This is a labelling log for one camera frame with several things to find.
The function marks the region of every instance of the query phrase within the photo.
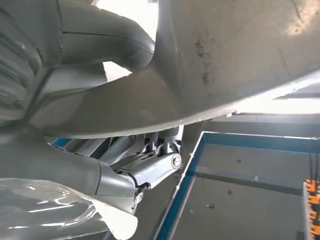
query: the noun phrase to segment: plastic sheet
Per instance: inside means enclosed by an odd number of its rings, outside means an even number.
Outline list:
[[[129,213],[47,180],[0,179],[0,240],[64,240],[110,231],[127,240],[138,220]]]

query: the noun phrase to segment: transparent plastic wrap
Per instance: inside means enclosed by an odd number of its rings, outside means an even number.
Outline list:
[[[127,240],[133,215],[47,180],[0,179],[0,240],[64,240],[110,231]]]

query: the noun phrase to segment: gray painted metal panel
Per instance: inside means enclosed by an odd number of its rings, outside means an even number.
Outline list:
[[[320,137],[318,124],[265,123],[265,122],[212,122],[204,130],[217,133],[258,134],[309,138]]]
[[[303,231],[301,200],[196,177],[172,239],[294,240]]]
[[[48,135],[123,136],[229,113],[266,91],[264,99],[285,95],[318,79],[319,8],[318,0],[160,1],[147,68],[51,99],[31,122]],[[271,91],[279,86],[286,87]]]
[[[320,124],[320,114],[245,114],[232,117],[220,116],[211,119],[212,122],[227,123],[270,123],[270,124]]]
[[[231,184],[238,184],[248,187],[271,190],[285,194],[301,196],[303,186],[301,181],[284,181],[274,178],[261,177],[237,172],[216,171],[208,167],[197,167],[195,176],[204,179],[211,179]]]
[[[285,183],[302,183],[309,175],[308,161],[307,154],[206,145],[198,166]]]

